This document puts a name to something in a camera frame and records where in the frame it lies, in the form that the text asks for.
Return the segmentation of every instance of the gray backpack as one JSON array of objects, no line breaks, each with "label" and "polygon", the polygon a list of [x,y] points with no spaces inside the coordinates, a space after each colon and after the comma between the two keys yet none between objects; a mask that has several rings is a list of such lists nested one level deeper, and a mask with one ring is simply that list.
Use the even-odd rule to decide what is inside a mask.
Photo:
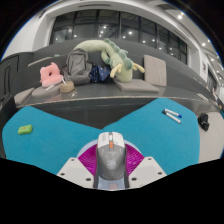
[{"label": "gray backpack", "polygon": [[63,67],[64,78],[66,81],[72,81],[74,85],[88,84],[91,69],[92,64],[88,62],[88,53],[77,48],[68,54],[66,66]]}]

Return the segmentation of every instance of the marker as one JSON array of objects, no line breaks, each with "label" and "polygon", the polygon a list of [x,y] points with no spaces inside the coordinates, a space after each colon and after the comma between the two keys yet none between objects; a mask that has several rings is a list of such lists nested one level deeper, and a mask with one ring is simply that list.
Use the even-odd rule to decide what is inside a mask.
[{"label": "marker", "polygon": [[165,110],[163,110],[162,113],[164,113],[166,116],[170,117],[171,119],[175,120],[177,123],[179,123],[179,124],[181,123],[180,120],[178,120],[177,118],[175,118],[174,116],[172,116],[171,114],[166,112]]},{"label": "marker", "polygon": [[169,112],[170,114],[173,114],[173,115],[176,115],[177,117],[182,117],[182,115],[181,114],[178,114],[178,113],[176,113],[176,112],[173,112],[172,110],[168,110],[168,109],[164,109],[166,112]]},{"label": "marker", "polygon": [[65,80],[63,79],[63,77],[61,77],[62,82],[66,85]]},{"label": "marker", "polygon": [[54,85],[48,86],[48,87],[45,89],[45,91],[48,91],[48,90],[52,89],[53,87],[54,87]]}]

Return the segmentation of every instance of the navy bag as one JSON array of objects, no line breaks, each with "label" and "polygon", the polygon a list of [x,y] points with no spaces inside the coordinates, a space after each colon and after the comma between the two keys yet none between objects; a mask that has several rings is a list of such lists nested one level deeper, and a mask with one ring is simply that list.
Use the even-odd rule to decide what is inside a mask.
[{"label": "navy bag", "polygon": [[93,65],[89,73],[91,82],[103,82],[110,75],[111,69],[108,67],[101,67],[99,65]]}]

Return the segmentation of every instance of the bag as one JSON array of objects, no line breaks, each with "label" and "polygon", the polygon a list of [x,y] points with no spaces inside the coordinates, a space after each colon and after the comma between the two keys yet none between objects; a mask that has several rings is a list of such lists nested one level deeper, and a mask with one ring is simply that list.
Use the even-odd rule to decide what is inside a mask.
[{"label": "bag", "polygon": [[207,131],[209,128],[209,123],[208,123],[208,114],[202,113],[201,115],[198,116],[198,123],[200,126]]},{"label": "bag", "polygon": [[92,70],[90,72],[91,82],[103,82],[110,75],[111,69],[108,67],[101,67],[99,65],[93,64]]},{"label": "bag", "polygon": [[88,84],[91,69],[92,64],[88,62],[88,53],[77,48],[68,54],[66,66],[63,67],[64,78],[66,81],[72,81],[74,85]]}]

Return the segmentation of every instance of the window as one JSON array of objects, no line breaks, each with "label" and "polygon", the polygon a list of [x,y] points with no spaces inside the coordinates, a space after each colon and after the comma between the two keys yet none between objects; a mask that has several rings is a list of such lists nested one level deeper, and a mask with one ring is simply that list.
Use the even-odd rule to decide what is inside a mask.
[{"label": "window", "polygon": [[100,10],[98,24],[99,38],[117,38],[119,35],[119,12]]},{"label": "window", "polygon": [[84,24],[84,23],[95,23],[96,22],[97,10],[84,10],[78,11],[77,16],[75,18],[76,24]]},{"label": "window", "polygon": [[93,37],[94,27],[94,24],[84,24],[75,26],[73,30],[73,39]]},{"label": "window", "polygon": [[76,38],[120,38],[157,48],[187,64],[187,44],[165,27],[127,12],[91,9],[58,16],[50,44]]},{"label": "window", "polygon": [[179,39],[180,43],[180,60],[184,63],[187,64],[187,44],[184,43],[181,39]]},{"label": "window", "polygon": [[118,11],[112,11],[112,10],[100,10],[99,13],[99,23],[113,23],[117,24],[119,23],[119,12]]},{"label": "window", "polygon": [[158,25],[159,50],[168,53],[168,30]]},{"label": "window", "polygon": [[94,37],[97,10],[78,11],[75,17],[72,38]]},{"label": "window", "polygon": [[121,39],[139,42],[139,18],[136,15],[121,13]]},{"label": "window", "polygon": [[70,39],[68,29],[58,30],[54,32],[53,43],[59,43]]},{"label": "window", "polygon": [[116,33],[116,26],[99,25],[98,27],[98,36],[100,38],[116,38]]},{"label": "window", "polygon": [[156,24],[141,18],[141,43],[156,48]]},{"label": "window", "polygon": [[71,12],[65,15],[58,16],[54,24],[54,29],[72,26],[74,15],[75,15],[75,12]]},{"label": "window", "polygon": [[169,34],[170,36],[169,36],[168,54],[178,59],[179,58],[179,51],[178,51],[179,38],[171,32],[169,32]]}]

